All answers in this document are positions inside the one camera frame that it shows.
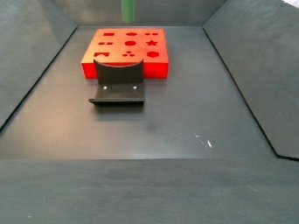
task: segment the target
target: red box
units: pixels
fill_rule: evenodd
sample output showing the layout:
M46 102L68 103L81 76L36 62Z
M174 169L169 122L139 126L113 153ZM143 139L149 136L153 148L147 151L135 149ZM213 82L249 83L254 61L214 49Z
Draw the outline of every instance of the red box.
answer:
M145 60L145 77L166 79L169 53L165 29L99 29L82 60L87 79L97 79L94 60L126 66Z

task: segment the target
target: black object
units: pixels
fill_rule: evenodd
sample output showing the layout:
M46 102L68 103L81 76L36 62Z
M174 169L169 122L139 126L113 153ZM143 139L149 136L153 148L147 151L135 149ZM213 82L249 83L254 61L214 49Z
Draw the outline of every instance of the black object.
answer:
M94 104L145 103L145 61L130 66L109 66L97 60L98 93Z

